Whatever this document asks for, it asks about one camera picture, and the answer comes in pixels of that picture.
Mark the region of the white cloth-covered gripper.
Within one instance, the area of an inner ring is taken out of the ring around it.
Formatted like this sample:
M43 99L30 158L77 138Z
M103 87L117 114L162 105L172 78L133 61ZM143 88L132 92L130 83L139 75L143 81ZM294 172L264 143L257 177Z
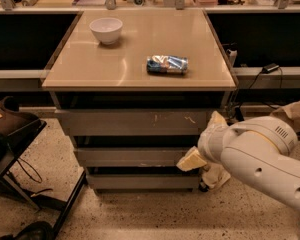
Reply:
M204 167L207 161L203 157L211 162L220 163L223 149L237 137L237 133L227 125L225 118L218 111L211 114L208 125L199 137L198 149L192 147L178 161L177 167L180 170L190 171Z

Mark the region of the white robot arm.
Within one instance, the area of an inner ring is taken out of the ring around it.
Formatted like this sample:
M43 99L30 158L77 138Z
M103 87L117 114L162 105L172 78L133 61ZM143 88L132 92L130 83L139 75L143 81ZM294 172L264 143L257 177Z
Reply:
M231 126L213 112L177 167L190 171L220 164L237 180L300 212L300 160L289 156L299 132L300 100Z

